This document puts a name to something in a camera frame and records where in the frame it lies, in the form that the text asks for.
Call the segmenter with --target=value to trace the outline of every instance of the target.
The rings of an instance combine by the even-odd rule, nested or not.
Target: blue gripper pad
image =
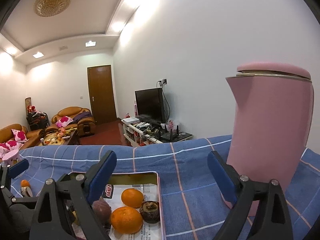
[[[19,174],[27,170],[27,168],[29,168],[29,162],[27,159],[23,159],[8,169],[8,175],[11,179],[14,179]]]
[[[228,175],[225,168],[221,164],[223,159],[220,157],[220,160],[214,155],[213,152],[208,154],[208,167],[211,171],[214,179],[216,180],[218,187],[226,201],[231,202],[233,205],[237,201],[236,196],[236,185]]]
[[[117,156],[115,152],[109,150],[87,171],[83,191],[90,205],[101,197],[116,164]]]

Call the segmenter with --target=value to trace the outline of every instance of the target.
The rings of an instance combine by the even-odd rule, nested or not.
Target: newspaper
[[[145,201],[158,201],[158,186],[154,184],[138,184],[138,185],[107,185],[103,193],[103,199],[110,205],[114,211],[119,207],[125,206],[121,201],[121,194],[127,188],[135,188],[141,191]],[[112,240],[161,240],[160,222],[156,224],[148,224],[143,222],[143,226],[138,233],[135,234],[120,234],[111,226],[109,236]]]

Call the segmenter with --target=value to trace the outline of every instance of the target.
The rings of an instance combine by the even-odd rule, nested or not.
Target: ceiling
[[[71,0],[62,13],[40,17],[33,12],[35,1],[20,0],[0,35],[0,47],[26,65],[59,54],[112,48],[121,33],[112,25],[124,26],[139,6],[128,0]],[[90,40],[96,47],[85,47]],[[32,55],[38,51],[44,57],[35,59]]]
[[[66,37],[104,34],[119,0],[71,0],[69,7],[53,17],[33,12],[35,0],[21,0],[4,31],[25,50]]]

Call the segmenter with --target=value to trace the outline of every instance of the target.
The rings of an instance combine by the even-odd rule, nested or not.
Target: mandarin orange
[[[133,208],[139,208],[141,207],[141,204],[143,202],[143,194],[141,191],[138,191],[134,188],[127,188],[124,190],[121,194],[121,200],[122,202]]]
[[[21,186],[21,187],[30,187],[30,183],[29,183],[29,181],[23,179],[23,180],[20,182],[20,186]]]
[[[142,225],[143,219],[140,213],[132,207],[120,207],[111,214],[111,225],[121,234],[137,233]]]

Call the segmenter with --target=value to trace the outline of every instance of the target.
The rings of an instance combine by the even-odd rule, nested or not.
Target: air vent
[[[62,51],[62,50],[65,50],[67,48],[68,48],[68,46],[62,46],[62,47],[59,48],[59,50]]]

